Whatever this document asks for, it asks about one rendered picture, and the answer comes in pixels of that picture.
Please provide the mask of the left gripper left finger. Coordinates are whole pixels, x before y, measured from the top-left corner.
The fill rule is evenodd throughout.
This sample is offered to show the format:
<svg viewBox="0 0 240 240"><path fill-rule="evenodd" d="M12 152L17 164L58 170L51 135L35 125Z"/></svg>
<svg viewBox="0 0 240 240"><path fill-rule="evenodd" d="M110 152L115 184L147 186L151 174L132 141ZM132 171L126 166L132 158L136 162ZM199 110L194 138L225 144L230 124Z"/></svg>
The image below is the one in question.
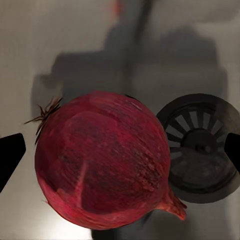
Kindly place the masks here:
<svg viewBox="0 0 240 240"><path fill-rule="evenodd" d="M0 193L26 153L22 133L0 138Z"/></svg>

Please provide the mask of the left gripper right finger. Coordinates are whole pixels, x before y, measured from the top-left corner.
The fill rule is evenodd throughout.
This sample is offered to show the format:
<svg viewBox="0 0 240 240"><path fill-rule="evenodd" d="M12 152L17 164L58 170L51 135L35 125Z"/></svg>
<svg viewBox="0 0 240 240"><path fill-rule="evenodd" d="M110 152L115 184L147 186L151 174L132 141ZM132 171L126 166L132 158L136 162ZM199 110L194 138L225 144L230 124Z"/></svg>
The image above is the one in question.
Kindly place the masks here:
<svg viewBox="0 0 240 240"><path fill-rule="evenodd" d="M223 151L240 173L240 135L228 132L224 142Z"/></svg>

